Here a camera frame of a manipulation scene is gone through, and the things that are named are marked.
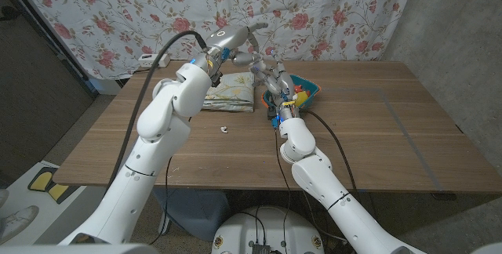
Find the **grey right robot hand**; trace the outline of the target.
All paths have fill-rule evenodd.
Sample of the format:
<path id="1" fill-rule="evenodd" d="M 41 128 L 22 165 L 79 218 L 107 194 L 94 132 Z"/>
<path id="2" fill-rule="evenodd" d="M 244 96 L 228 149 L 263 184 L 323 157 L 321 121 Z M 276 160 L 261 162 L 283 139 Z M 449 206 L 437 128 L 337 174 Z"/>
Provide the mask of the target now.
<path id="1" fill-rule="evenodd" d="M 251 63 L 249 70 L 255 75 L 254 86 L 265 85 L 271 94 L 275 113 L 281 121 L 289 118 L 299 118 L 299 110 L 295 105 L 294 83 L 286 71 L 282 60 L 272 55 L 276 65 L 267 65 L 262 58 Z"/>

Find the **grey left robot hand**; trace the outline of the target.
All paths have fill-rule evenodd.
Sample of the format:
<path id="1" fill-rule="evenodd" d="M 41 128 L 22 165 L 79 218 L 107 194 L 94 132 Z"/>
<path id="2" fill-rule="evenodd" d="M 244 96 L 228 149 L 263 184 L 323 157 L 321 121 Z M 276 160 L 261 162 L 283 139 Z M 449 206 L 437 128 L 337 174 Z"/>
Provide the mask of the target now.
<path id="1" fill-rule="evenodd" d="M 220 66 L 231 60 L 236 66 L 247 66 L 262 60 L 259 44 L 253 32 L 266 28 L 268 23 L 255 23 L 250 26 L 227 25 L 212 33 L 202 47 L 202 54 L 195 57 L 193 64 L 206 70 L 208 76 L 220 76 Z"/>

